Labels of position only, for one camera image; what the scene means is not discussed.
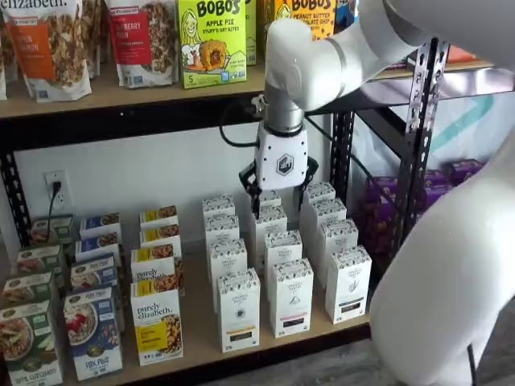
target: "granola bag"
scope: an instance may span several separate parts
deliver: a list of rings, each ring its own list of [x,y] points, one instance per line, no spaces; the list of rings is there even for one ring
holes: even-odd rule
[[[106,1],[120,85],[139,88],[175,83],[175,0]]]
[[[81,0],[6,0],[0,7],[31,97],[76,101],[91,93]]]

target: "product label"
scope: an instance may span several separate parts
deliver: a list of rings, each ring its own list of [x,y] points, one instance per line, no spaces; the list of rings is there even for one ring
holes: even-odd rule
[[[109,11],[117,64],[150,64],[147,13],[137,6],[116,7]]]
[[[29,17],[12,18],[6,26],[23,73],[29,78],[54,79],[47,24]]]

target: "bobo's oat bites box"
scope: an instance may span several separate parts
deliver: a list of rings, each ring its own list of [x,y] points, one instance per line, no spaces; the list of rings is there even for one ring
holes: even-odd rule
[[[245,2],[179,0],[184,88],[247,79]]]

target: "green cereal box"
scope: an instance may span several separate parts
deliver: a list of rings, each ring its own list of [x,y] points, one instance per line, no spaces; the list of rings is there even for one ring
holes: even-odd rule
[[[179,0],[184,88],[247,79],[244,0]]]
[[[256,64],[256,3],[258,0],[245,0],[247,35],[247,65]]]

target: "blue cereal box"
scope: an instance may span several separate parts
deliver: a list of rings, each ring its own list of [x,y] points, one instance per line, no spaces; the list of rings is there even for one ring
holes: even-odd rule
[[[78,380],[122,369],[113,288],[70,293],[64,300],[64,319]]]

